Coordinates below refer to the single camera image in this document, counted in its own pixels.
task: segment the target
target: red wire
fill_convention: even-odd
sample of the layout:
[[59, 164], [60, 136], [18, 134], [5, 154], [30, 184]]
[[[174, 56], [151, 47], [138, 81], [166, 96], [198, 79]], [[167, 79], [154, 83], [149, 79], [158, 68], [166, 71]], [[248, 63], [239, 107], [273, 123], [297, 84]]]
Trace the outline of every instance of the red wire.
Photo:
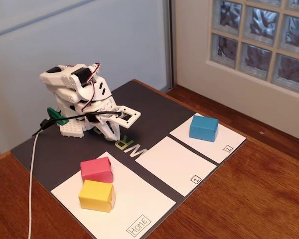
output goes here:
[[90, 75], [90, 77], [86, 80], [86, 83], [91, 83], [92, 85], [92, 97], [90, 98], [90, 100], [81, 108], [81, 111], [83, 112], [83, 110], [91, 103], [91, 101], [94, 98], [94, 94], [95, 94], [95, 88], [94, 88], [94, 83], [93, 81], [91, 81], [92, 77], [95, 75], [95, 73], [98, 71], [98, 69], [100, 68], [100, 63], [95, 63], [98, 66], [96, 67], [96, 69], [93, 71], [93, 73]]

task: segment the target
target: white paper sheet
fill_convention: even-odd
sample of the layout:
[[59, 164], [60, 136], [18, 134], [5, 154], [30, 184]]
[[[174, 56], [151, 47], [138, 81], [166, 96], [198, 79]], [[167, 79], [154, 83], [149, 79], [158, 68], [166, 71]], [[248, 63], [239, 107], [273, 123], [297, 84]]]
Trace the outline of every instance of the white paper sheet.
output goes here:
[[175, 202], [117, 161], [108, 152], [116, 202], [110, 213], [81, 209], [81, 171], [57, 186], [52, 194], [97, 239], [139, 239]]
[[141, 166], [186, 196], [216, 165], [165, 137], [137, 160]]
[[242, 135], [221, 124], [218, 124], [218, 132], [215, 142], [190, 138], [189, 127], [193, 117], [194, 116], [174, 129], [170, 134], [217, 163], [224, 161], [246, 139]]

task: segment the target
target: wooden table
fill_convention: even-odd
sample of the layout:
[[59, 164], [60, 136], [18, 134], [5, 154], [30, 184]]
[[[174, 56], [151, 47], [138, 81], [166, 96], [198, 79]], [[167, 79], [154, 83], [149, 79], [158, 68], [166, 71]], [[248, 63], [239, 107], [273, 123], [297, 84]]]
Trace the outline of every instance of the wooden table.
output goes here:
[[[241, 134], [248, 141], [149, 239], [299, 239], [299, 161]], [[2, 156], [0, 238], [27, 238], [28, 186], [29, 172], [11, 154]], [[34, 180], [32, 238], [91, 237]]]

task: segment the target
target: green clip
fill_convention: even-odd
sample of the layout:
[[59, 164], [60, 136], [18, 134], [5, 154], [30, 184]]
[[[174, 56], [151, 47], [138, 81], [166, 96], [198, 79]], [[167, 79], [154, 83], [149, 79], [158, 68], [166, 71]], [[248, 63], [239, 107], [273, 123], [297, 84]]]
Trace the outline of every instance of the green clip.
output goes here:
[[[58, 119], [58, 118], [64, 118], [62, 115], [60, 115], [60, 113], [59, 112], [57, 112], [57, 111], [55, 111], [53, 108], [51, 108], [51, 107], [48, 107], [47, 109], [46, 109], [46, 111], [48, 111], [48, 114], [49, 114], [49, 116], [50, 116], [50, 119]], [[57, 122], [58, 122], [58, 124], [60, 124], [60, 125], [65, 125], [66, 123], [68, 123], [69, 122], [69, 120], [68, 119], [63, 119], [63, 120], [57, 120]]]

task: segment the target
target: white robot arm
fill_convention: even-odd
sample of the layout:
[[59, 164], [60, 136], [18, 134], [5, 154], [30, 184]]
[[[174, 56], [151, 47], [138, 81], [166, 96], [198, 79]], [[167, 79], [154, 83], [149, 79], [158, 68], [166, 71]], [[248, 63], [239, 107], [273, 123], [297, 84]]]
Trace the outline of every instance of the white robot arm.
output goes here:
[[129, 128], [141, 113], [126, 106], [117, 106], [104, 78], [98, 76], [100, 64], [53, 67], [40, 79], [53, 92], [61, 115], [74, 117], [89, 112], [122, 112], [70, 119], [59, 125], [63, 136], [83, 137], [84, 131], [97, 127], [106, 138], [120, 140], [120, 126]]

